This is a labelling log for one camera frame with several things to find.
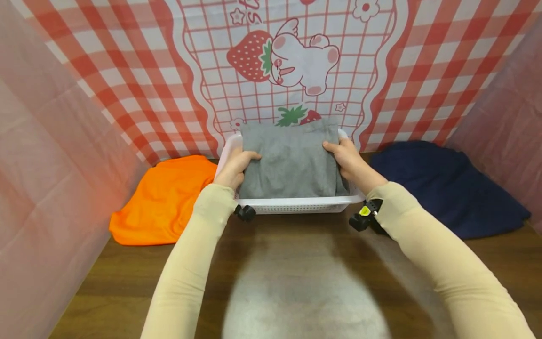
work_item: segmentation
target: strawberry print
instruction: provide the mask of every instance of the strawberry print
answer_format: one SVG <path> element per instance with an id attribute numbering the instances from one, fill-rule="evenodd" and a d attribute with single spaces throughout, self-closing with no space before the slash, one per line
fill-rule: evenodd
<path id="1" fill-rule="evenodd" d="M 271 75 L 272 41 L 266 31 L 250 32 L 228 51 L 226 59 L 248 81 L 267 81 Z"/>
<path id="2" fill-rule="evenodd" d="M 299 125 L 305 125 L 305 124 L 308 124 L 308 123 L 311 123 L 315 120 L 320 120 L 322 118 L 322 116 L 320 114 L 318 114 L 315 110 L 309 110 L 307 112 L 307 116 L 303 118 L 303 120 L 301 120 L 299 122 Z"/>
<path id="3" fill-rule="evenodd" d="M 322 118 L 315 110 L 303 108 L 303 104 L 290 109 L 280 107 L 278 108 L 278 111 L 282 112 L 282 119 L 280 119 L 275 126 L 280 127 L 288 127 L 291 125 L 301 126 Z"/>

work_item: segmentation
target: pink curtain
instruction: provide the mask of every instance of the pink curtain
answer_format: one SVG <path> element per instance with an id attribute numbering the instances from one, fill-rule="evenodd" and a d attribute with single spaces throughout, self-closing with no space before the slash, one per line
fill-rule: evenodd
<path id="1" fill-rule="evenodd" d="M 11 2 L 150 164 L 216 157 L 245 123 L 322 116 L 364 151 L 442 144 L 542 12 L 542 0 Z"/>
<path id="2" fill-rule="evenodd" d="M 0 46 L 0 337 L 44 338 L 146 165 L 6 1 Z"/>
<path id="3" fill-rule="evenodd" d="M 542 233 L 542 21 L 461 122 L 448 145 L 503 186 Z"/>

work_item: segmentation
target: gray folded cloth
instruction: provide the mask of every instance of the gray folded cloth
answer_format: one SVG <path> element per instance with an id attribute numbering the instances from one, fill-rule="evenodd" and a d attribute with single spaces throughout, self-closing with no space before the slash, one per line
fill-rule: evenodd
<path id="1" fill-rule="evenodd" d="M 324 197 L 347 195 L 333 155 L 324 141 L 337 143 L 338 125 L 323 118 L 303 126 L 241 127 L 243 149 L 262 155 L 244 172 L 242 199 Z"/>

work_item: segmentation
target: star print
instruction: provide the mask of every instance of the star print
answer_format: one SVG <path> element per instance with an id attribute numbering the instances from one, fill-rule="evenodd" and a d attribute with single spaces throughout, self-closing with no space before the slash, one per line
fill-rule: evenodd
<path id="1" fill-rule="evenodd" d="M 244 19 L 244 13 L 240 11 L 239 7 L 233 12 L 230 12 L 231 21 L 234 25 L 242 25 Z"/>
<path id="2" fill-rule="evenodd" d="M 335 110 L 337 112 L 342 112 L 346 109 L 346 105 L 344 103 L 340 103 L 340 104 L 336 104 L 335 105 Z"/>

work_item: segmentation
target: wooden surface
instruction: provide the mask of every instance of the wooden surface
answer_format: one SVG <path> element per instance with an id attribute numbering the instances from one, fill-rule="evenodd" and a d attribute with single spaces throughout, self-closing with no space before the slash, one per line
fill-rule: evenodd
<path id="1" fill-rule="evenodd" d="M 424 276 L 389 238 L 340 214 L 231 218 L 216 248 L 197 338 L 453 338 Z M 542 338 L 542 239 L 529 227 L 469 241 Z M 112 239 L 53 339 L 139 338 L 172 246 Z"/>

